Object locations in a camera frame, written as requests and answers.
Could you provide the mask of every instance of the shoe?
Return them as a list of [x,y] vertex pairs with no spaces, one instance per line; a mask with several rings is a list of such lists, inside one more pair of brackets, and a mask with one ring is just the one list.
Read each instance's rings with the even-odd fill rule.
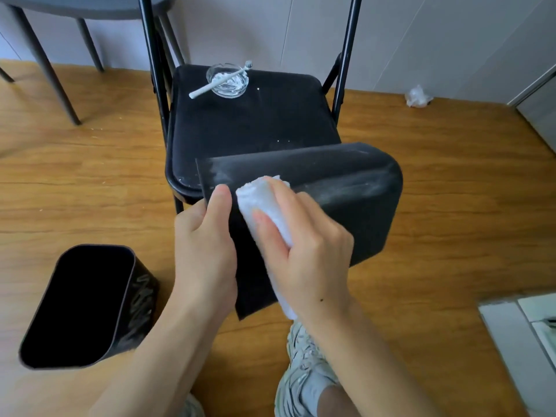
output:
[[185,407],[178,414],[178,417],[205,417],[203,406],[193,395],[191,395],[191,392],[185,399]]
[[331,385],[340,383],[315,341],[297,320],[291,325],[287,349],[290,365],[278,384],[274,400],[274,415],[276,417],[311,417],[307,408],[301,403],[301,389],[310,373],[320,373],[330,380]]

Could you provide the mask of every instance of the toothbrush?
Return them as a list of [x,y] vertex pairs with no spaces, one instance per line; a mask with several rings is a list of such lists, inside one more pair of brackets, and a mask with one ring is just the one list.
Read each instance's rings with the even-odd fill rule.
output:
[[206,84],[205,86],[203,86],[202,88],[199,88],[197,90],[194,90],[193,92],[191,92],[189,94],[189,97],[191,99],[195,99],[197,98],[199,95],[204,94],[205,92],[208,92],[209,90],[211,90],[212,88],[216,88],[217,86],[221,85],[222,83],[226,83],[227,81],[229,81],[232,77],[237,76],[240,73],[246,72],[248,71],[251,67],[253,67],[253,62],[251,60],[248,60],[245,62],[245,67],[239,69],[236,72],[233,72],[232,74],[229,74],[227,76],[223,76],[220,77],[219,79],[212,81],[211,83]]

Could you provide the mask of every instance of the person's left hand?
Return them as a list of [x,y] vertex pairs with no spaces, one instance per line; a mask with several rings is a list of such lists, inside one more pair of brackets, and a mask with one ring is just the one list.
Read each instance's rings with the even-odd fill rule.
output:
[[176,281],[169,302],[224,319],[237,299],[237,255],[228,219],[232,195],[216,186],[208,206],[200,200],[175,221]]

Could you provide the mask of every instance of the cleaning cloth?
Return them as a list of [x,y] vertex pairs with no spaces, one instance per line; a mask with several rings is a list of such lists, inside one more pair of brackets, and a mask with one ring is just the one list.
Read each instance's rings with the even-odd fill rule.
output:
[[[273,178],[280,180],[279,175],[276,175]],[[290,186],[287,181],[284,181],[284,183],[288,187]],[[270,188],[268,182],[265,181],[264,177],[259,177],[256,180],[241,186],[239,189],[236,190],[236,196],[237,205],[239,207],[241,215],[245,219],[247,228],[251,233],[251,237],[253,237],[253,239],[255,240],[255,243],[257,244],[259,250],[261,250],[261,245],[260,240],[257,236],[255,221],[253,219],[254,209],[259,209],[267,214],[274,225],[276,225],[276,228],[278,228],[280,235],[284,239],[284,243],[286,243],[288,247],[292,246],[290,231],[288,230],[288,226],[286,225],[286,221],[284,219],[284,216],[282,215],[280,206],[276,202],[274,193],[272,192],[272,189]],[[295,320],[297,316],[293,309],[286,302],[284,297],[282,297],[282,295],[276,289],[276,281],[274,275],[272,275],[272,273],[268,269],[266,262],[265,267],[266,272],[268,273],[268,278],[270,279],[270,284],[272,285],[274,294],[278,299],[278,303],[280,303],[280,306],[282,307],[282,311],[287,318]]]

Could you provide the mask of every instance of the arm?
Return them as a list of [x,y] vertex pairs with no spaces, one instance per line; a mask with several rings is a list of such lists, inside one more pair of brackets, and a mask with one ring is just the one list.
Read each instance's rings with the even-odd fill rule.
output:
[[278,290],[336,372],[362,416],[438,416],[434,404],[382,341],[348,291],[353,237],[306,193],[269,179],[291,233],[254,213],[262,254]]
[[93,416],[177,415],[237,298],[236,251],[228,231],[231,194],[215,189],[176,217],[176,280],[155,326]]

